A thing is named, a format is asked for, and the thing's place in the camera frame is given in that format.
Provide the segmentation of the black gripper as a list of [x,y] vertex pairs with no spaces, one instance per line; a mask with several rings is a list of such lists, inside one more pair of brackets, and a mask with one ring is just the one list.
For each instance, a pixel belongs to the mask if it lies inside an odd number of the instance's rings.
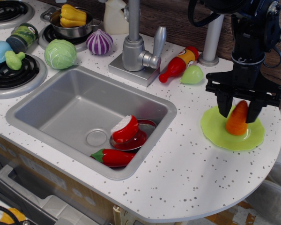
[[266,65],[265,56],[261,56],[257,61],[231,58],[231,71],[206,75],[206,91],[215,94],[219,113],[225,118],[231,110],[233,98],[249,100],[246,123],[253,123],[263,107],[280,105],[281,85],[262,75],[261,66]]

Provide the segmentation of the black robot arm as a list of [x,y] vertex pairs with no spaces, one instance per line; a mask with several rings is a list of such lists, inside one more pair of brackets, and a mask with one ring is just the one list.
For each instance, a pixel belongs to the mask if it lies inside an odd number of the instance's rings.
[[275,50],[281,41],[277,0],[203,0],[212,11],[205,19],[195,22],[196,0],[188,5],[188,19],[195,27],[207,25],[221,15],[231,16],[235,46],[231,53],[233,69],[228,72],[208,73],[206,91],[217,96],[219,113],[227,117],[233,98],[250,101],[246,122],[254,122],[267,105],[279,106],[281,85],[266,79],[260,69],[265,66],[266,53]]

